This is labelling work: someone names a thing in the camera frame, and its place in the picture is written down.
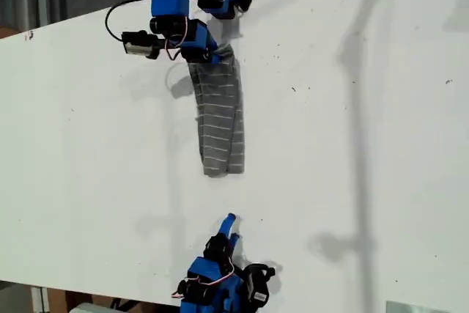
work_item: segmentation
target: gray striped cloth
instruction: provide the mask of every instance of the gray striped cloth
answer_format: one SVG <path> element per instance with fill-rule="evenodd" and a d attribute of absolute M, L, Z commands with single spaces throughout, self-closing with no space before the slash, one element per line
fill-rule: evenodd
<path fill-rule="evenodd" d="M 199 149 L 204 174 L 244 172 L 243 96 L 232 47 L 216 52 L 218 64 L 189 64 L 196 95 Z"/>

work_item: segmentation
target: white surface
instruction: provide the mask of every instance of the white surface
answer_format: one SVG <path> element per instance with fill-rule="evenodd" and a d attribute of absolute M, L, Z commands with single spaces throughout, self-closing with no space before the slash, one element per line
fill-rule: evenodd
<path fill-rule="evenodd" d="M 282 267 L 265 312 L 468 311 L 466 0 L 255 0 L 246 173 L 215 180 L 165 85 L 185 65 L 126 56 L 104 15 L 0 42 L 0 279 L 176 304 L 233 212 L 245 257 Z"/>

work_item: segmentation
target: red wire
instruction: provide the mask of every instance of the red wire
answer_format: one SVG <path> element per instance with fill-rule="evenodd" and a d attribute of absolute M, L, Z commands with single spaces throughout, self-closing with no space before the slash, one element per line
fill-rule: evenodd
<path fill-rule="evenodd" d="M 182 36 L 182 39 L 179 43 L 177 43 L 173 48 L 171 49 L 176 49 L 176 48 L 179 48 L 181 46 L 181 44 L 184 43 L 185 41 L 185 38 L 188 36 L 188 28 L 189 28 L 189 23 L 188 23 L 188 18 L 187 16 L 185 17 L 185 31 L 184 31 L 184 35 Z M 169 38 L 171 37 L 176 37 L 178 34 L 173 34 L 172 36 L 169 36 Z M 168 50 L 168 42 L 169 42 L 169 38 L 166 39 L 165 43 L 164 43 L 164 50 L 166 51 L 166 53 L 168 54 L 168 57 L 170 58 L 171 61 L 174 61 L 176 60 L 177 56 L 179 55 L 179 53 L 181 51 L 178 51 L 173 57 L 171 57 L 171 54 L 169 53 L 169 50 Z"/>
<path fill-rule="evenodd" d="M 229 264 L 232 266 L 232 271 L 230 271 L 228 274 L 226 274 L 224 277 L 218 280 L 215 280 L 212 282 L 200 282 L 200 278 L 198 276 L 196 278 L 187 278 L 187 280 L 197 280 L 200 285 L 205 285 L 205 286 L 212 286 L 212 285 L 220 284 L 222 281 L 227 280 L 231 275 L 235 273 L 235 266 L 233 265 L 232 259 L 228 258 L 228 260 L 229 260 Z M 171 297 L 172 298 L 184 298 L 184 295 L 181 295 L 177 293 L 177 291 L 174 291 L 171 294 Z"/>

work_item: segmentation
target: robotic arm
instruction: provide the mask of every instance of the robotic arm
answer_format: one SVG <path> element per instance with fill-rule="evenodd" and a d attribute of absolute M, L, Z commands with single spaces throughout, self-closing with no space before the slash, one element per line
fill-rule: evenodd
<path fill-rule="evenodd" d="M 216 18 L 235 18 L 236 9 L 245 12 L 252 0 L 198 0 L 199 7 Z M 181 53 L 187 62 L 213 63 L 220 58 L 213 52 L 217 43 L 207 25 L 197 19 L 189 19 L 189 0 L 152 0 L 152 19 L 149 27 L 153 34 L 123 32 L 122 42 L 127 54 L 145 55 L 157 59 L 161 49 L 171 60 Z M 169 50 L 179 49 L 171 56 Z"/>

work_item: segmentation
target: black cable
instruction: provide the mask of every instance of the black cable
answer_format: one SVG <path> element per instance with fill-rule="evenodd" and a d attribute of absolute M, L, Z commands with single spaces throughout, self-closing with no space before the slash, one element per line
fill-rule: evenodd
<path fill-rule="evenodd" d="M 109 15 L 111 14 L 111 12 L 113 12 L 115 9 L 117 9 L 118 7 L 121 7 L 122 5 L 126 5 L 126 4 L 129 4 L 129 3 L 133 3 L 135 1 L 142 1 L 142 0 L 124 0 L 124 1 L 121 1 L 120 3 L 117 3 L 116 5 L 114 5 L 111 9 L 109 9 L 108 13 L 106 14 L 106 19 L 104 20 L 104 25 L 106 26 L 106 29 L 108 30 L 109 34 L 115 39 L 115 40 L 118 40 L 120 42 L 122 42 L 122 39 L 121 38 L 118 38 L 118 36 L 116 36 L 114 33 L 112 33 L 112 31 L 109 29 L 109 25 L 108 25 L 108 20 L 109 20 Z"/>
<path fill-rule="evenodd" d="M 135 307 L 139 303 L 140 301 L 127 301 L 121 306 L 117 307 L 116 310 L 121 312 L 129 312 L 133 307 Z"/>
<path fill-rule="evenodd" d="M 114 300 L 112 300 L 111 305 L 109 306 L 109 308 L 117 309 L 117 307 L 119 305 L 120 305 L 120 298 L 115 298 Z"/>

